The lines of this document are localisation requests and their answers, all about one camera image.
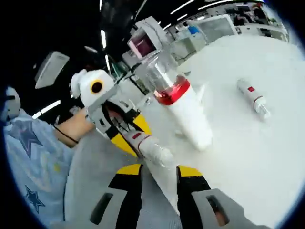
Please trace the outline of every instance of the black ceiling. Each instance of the black ceiling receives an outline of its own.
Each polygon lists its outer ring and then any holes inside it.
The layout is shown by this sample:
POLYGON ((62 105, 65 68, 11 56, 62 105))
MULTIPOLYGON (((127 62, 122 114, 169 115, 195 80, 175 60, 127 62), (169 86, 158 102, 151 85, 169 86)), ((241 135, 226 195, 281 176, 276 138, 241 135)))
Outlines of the black ceiling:
MULTIPOLYGON (((59 99, 69 104, 71 77, 93 61, 84 45, 100 50, 101 28, 106 31, 106 52, 118 61, 127 48, 121 45, 123 36, 129 31, 129 28, 126 31, 124 28, 134 24, 129 16, 134 18, 142 2, 103 0, 102 14, 99 12, 99 0, 12 2, 7 18, 7 35, 12 44, 9 46, 12 57, 7 79, 20 94, 23 109, 32 115, 59 99), (50 51, 66 54, 70 60, 53 86, 35 90, 34 77, 50 51)), ((186 2, 188 0, 148 0, 136 20, 153 16, 164 27, 176 23, 177 18, 186 13, 190 16, 197 14, 198 8, 205 4, 204 0, 196 0, 170 14, 186 2)))

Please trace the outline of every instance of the white table surface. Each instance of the white table surface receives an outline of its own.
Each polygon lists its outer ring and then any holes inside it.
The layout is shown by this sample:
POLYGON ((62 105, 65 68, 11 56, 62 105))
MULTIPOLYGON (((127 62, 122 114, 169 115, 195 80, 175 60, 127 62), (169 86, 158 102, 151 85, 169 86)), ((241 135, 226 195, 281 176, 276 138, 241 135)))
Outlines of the white table surface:
MULTIPOLYGON (((139 104, 152 133, 172 150, 179 164, 198 168, 211 188, 219 188, 242 205, 253 223, 274 228, 305 183, 304 57, 296 46, 277 39, 228 36, 192 56, 180 70, 191 71, 188 79, 195 90, 205 85, 203 105, 213 130, 213 144, 205 152, 194 150, 175 134, 178 127, 154 99, 149 105, 139 104), (249 79, 267 98, 272 116, 266 122, 259 121, 237 91, 236 81, 241 77, 249 79)), ((90 149, 92 141, 83 141, 82 145, 86 144, 90 149)), ((96 160, 82 157, 100 156, 81 151, 76 152, 74 168, 79 163, 92 167, 96 160)), ((90 187, 98 187, 102 174, 90 171, 78 186, 77 177, 74 186, 68 178, 67 186, 88 196, 85 184, 93 195, 90 187)))

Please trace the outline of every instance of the star-patterned shirt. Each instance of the star-patterned shirt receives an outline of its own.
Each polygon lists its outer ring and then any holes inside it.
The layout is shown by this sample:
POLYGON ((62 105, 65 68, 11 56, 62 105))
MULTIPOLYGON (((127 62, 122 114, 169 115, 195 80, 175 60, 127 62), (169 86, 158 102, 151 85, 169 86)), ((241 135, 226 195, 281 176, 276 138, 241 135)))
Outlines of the star-patterned shirt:
POLYGON ((7 156, 16 184, 32 212, 49 225, 64 221, 64 191, 73 151, 54 127, 23 110, 4 127, 7 156))

